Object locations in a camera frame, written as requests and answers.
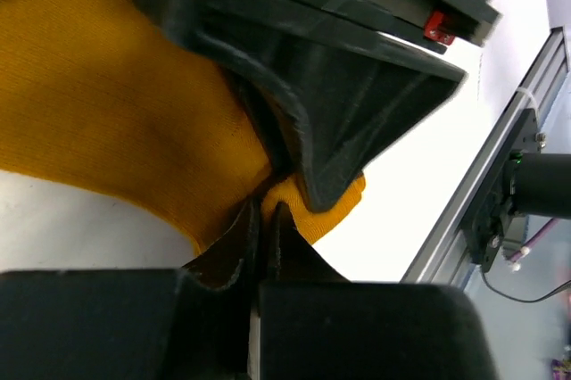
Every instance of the metal frame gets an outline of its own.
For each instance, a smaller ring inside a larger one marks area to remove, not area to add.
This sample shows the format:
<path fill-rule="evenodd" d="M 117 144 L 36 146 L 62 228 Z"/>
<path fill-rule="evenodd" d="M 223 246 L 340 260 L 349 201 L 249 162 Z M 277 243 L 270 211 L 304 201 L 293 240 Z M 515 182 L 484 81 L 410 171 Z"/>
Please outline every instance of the metal frame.
<path fill-rule="evenodd" d="M 521 84 L 521 87 L 534 93 L 539 104 L 540 123 L 547 117 L 568 71 L 563 30 L 554 29 Z M 529 99 L 524 94 L 518 92 L 514 95 L 402 282 L 464 286 L 473 265 L 459 223 L 477 188 L 482 184 L 492 160 L 528 104 Z"/>

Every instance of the white table surface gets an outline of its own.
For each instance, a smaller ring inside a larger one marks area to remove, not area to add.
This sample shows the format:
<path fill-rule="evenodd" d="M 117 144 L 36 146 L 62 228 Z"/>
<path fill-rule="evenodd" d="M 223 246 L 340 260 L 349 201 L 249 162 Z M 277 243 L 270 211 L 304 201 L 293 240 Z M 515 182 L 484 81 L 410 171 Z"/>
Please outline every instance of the white table surface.
<path fill-rule="evenodd" d="M 317 243 L 348 278 L 401 279 L 549 35 L 545 0 L 492 5 L 503 17 L 484 50 L 456 40 L 445 55 L 469 74 L 455 98 L 367 167 L 361 204 Z M 178 267 L 192 256 L 137 207 L 0 172 L 0 270 Z"/>

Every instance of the orange cloth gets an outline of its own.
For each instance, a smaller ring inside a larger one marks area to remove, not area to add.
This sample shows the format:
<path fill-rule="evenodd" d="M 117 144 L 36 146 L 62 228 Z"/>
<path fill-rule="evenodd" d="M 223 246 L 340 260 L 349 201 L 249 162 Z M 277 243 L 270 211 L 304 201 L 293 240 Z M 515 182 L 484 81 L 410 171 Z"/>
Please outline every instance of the orange cloth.
<path fill-rule="evenodd" d="M 0 0 L 0 169 L 141 205 L 198 252 L 271 172 L 217 65 L 168 42 L 130 0 Z M 263 212 L 289 202 L 314 243 L 363 187 L 314 215 L 290 178 Z"/>

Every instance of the red clip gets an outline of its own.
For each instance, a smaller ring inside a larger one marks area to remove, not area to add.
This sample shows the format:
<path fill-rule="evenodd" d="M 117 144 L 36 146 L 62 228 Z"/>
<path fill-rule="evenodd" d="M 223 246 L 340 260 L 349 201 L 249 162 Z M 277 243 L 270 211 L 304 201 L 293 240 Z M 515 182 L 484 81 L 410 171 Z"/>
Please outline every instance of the red clip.
<path fill-rule="evenodd" d="M 425 37 L 444 45 L 450 45 L 452 44 L 452 41 L 454 41 L 455 37 L 453 35 L 445 34 L 440 30 L 444 17 L 443 12 L 432 13 L 425 25 Z"/>

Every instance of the black cylinder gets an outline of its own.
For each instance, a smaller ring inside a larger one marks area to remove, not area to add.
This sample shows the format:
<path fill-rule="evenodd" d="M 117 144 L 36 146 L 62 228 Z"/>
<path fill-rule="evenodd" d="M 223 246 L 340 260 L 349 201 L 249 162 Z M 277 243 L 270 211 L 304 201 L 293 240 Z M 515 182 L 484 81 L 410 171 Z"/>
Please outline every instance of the black cylinder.
<path fill-rule="evenodd" d="M 513 180 L 516 210 L 571 219 L 571 155 L 525 153 L 517 163 Z"/>

